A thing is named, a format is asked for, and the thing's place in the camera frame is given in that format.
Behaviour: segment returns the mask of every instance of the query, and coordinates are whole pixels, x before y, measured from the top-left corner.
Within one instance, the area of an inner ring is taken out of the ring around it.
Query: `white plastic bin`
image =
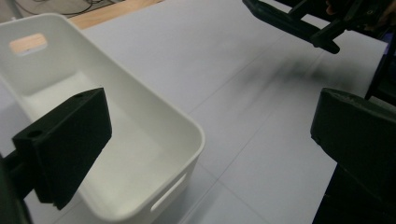
[[[150,223],[186,187],[204,146],[201,128],[64,17],[0,24],[0,77],[31,121],[105,88],[113,135],[78,190],[100,218]]]

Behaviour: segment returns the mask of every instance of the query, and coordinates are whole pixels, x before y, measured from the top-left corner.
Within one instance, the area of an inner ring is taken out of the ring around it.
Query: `screw hole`
[[[42,133],[43,133],[42,131],[37,130],[37,131],[32,131],[32,132],[28,133],[27,136],[30,138],[35,138],[35,137],[38,137]]]

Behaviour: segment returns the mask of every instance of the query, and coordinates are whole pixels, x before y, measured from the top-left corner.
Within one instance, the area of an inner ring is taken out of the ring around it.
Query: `bin handle hole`
[[[42,34],[28,35],[9,42],[9,47],[18,56],[25,56],[45,49],[48,45]]]
[[[175,184],[170,188],[166,193],[151,207],[151,212],[154,212],[162,203],[165,201],[165,199],[178,187],[180,186],[181,183],[186,179],[186,175],[184,174]]]

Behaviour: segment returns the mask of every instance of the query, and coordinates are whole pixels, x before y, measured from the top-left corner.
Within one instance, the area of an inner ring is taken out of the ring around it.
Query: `gray floor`
[[[84,11],[90,6],[86,0],[14,0],[19,3],[18,9],[23,17],[29,17],[33,14],[40,14],[45,12],[56,12],[67,14],[66,17],[76,16],[81,11]],[[113,2],[112,0],[96,1],[89,10],[94,10],[99,7],[104,7]],[[11,21],[15,17],[15,13],[9,7],[7,0],[0,0],[0,22]]]

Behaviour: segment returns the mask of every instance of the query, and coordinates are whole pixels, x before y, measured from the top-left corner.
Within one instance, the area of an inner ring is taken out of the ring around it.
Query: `white table surface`
[[[166,0],[83,34],[204,128],[191,182],[156,224],[311,223],[336,165],[310,138],[320,90],[363,96],[386,46],[346,32],[332,55],[241,0]],[[1,85],[3,156],[28,124]],[[60,212],[33,193],[26,202],[35,223],[105,223],[78,195]]]

